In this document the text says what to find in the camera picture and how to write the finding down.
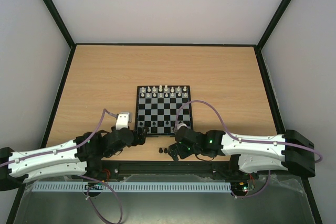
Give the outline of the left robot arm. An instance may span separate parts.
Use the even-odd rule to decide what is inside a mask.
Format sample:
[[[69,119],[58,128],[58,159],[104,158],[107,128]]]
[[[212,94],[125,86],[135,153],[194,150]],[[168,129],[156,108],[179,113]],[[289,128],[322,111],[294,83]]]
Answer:
[[[87,132],[65,143],[34,151],[16,152],[1,148],[1,190],[7,191],[35,180],[75,175],[98,177],[102,159],[122,152],[125,147],[143,145],[148,127],[122,128],[111,132]]]

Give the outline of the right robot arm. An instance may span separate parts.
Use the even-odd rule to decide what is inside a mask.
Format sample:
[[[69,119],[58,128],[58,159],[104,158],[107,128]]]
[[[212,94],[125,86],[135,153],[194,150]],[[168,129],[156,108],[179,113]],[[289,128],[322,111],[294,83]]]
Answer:
[[[316,175],[314,144],[295,130],[274,136],[251,136],[218,130],[201,133],[183,124],[175,141],[167,151],[174,161],[191,155],[230,156],[233,162],[229,172],[236,178],[266,170],[284,170],[307,178]]]

